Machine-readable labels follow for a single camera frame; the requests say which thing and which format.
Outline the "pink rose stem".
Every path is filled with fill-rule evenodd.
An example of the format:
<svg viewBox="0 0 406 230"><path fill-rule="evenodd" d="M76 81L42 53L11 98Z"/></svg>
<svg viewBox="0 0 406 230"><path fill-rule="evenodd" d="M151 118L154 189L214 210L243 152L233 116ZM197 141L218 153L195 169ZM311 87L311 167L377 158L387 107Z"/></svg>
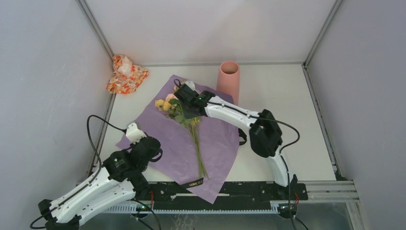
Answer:
<svg viewBox="0 0 406 230"><path fill-rule="evenodd" d="M166 102L170 102L172 99L178 99L173 93L169 93L167 96L166 96L166 99L165 99L165 101Z"/></svg>

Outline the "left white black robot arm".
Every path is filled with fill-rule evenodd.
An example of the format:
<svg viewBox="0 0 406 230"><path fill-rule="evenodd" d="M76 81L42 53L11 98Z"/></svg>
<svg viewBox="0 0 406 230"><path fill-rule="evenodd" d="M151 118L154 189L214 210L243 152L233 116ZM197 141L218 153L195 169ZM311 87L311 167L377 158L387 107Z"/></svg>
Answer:
<svg viewBox="0 0 406 230"><path fill-rule="evenodd" d="M143 137L128 148L113 152L101 168L67 194L38 204L46 230L77 230L88 220L126 200L143 200L150 186L143 172L162 157L160 142Z"/></svg>

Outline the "black printed ribbon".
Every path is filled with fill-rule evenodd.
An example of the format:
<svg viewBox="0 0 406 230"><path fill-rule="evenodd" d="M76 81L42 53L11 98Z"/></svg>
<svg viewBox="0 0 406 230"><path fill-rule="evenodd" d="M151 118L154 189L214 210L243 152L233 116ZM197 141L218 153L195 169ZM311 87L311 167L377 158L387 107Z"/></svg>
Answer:
<svg viewBox="0 0 406 230"><path fill-rule="evenodd" d="M238 135L239 135L239 138L240 138L239 145L242 146L247 142L247 135L240 128L238 129ZM205 169L202 157L200 155L199 144L197 142L195 142L195 143L197 144L196 145L197 146L197 152L196 153L197 153L197 160L198 160L198 166L199 166L198 167L199 168L199 175L202 176L202 177L195 180L195 181L192 181L192 182L188 182L188 183L185 183L185 184L178 184L178 186L180 186L181 188L184 188L184 189L200 186L200 185L202 185L204 183L205 178L206 179L209 178L208 174L207 174L207 171Z"/></svg>

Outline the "pink paper flower bouquet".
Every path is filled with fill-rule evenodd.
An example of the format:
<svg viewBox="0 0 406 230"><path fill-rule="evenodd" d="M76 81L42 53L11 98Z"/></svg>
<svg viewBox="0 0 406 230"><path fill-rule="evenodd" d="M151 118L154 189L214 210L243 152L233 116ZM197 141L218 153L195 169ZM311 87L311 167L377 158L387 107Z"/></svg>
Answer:
<svg viewBox="0 0 406 230"><path fill-rule="evenodd" d="M162 158L151 162L144 176L150 182L174 181L178 184L194 183L201 179L195 144L190 132L165 116L155 107L155 101L165 99L174 91L172 75L158 85L151 82L143 90L116 97L112 117L118 125L134 122L149 136L161 143ZM213 204L223 186L239 148L238 128L216 118L202 117L198 124L198 141L207 176L201 185L190 188L206 202Z"/></svg>

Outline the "yellow rose stem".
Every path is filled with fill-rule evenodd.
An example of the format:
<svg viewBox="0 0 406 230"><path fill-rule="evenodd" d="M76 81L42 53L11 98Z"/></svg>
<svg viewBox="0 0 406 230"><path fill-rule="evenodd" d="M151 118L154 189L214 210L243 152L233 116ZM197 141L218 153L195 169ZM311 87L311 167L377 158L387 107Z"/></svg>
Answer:
<svg viewBox="0 0 406 230"><path fill-rule="evenodd" d="M177 99L172 99L170 102L166 102L165 100L159 99L155 101L155 107L160 110L164 111L166 113L166 117L169 119L172 119L175 121L175 109L176 106L180 105L179 100Z"/></svg>

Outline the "green leafy bud stem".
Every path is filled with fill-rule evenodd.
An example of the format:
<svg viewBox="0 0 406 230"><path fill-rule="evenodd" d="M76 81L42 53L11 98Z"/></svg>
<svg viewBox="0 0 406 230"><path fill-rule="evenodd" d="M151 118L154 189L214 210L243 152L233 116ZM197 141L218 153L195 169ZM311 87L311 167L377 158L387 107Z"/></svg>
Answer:
<svg viewBox="0 0 406 230"><path fill-rule="evenodd" d="M182 128L185 128L189 131L191 138L194 143L195 147L195 155L197 158L197 164L198 164L198 174L199 178L207 178L209 179L206 167L203 162L202 154L201 154L201 148L200 148L200 121L201 117L197 116L194 118L186 118L186 113L184 109L180 106L177 105L175 109L175 121L180 123L180 126Z"/></svg>

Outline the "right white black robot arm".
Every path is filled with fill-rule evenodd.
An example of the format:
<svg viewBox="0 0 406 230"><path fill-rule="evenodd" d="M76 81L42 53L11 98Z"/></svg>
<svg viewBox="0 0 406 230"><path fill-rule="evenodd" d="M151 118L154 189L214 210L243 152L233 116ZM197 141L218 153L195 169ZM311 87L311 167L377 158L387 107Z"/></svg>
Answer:
<svg viewBox="0 0 406 230"><path fill-rule="evenodd" d="M238 127L243 134L248 134L252 151L265 158L273 171L277 195L282 199L290 199L295 194L294 185L298 179L295 174L290 173L287 161L282 156L285 146L282 144L280 125L298 132L296 128L275 120L269 110L250 111L229 103L212 92L198 93L192 81L180 82L175 79L174 83L177 87L174 95L185 109L187 118L206 116L220 119Z"/></svg>

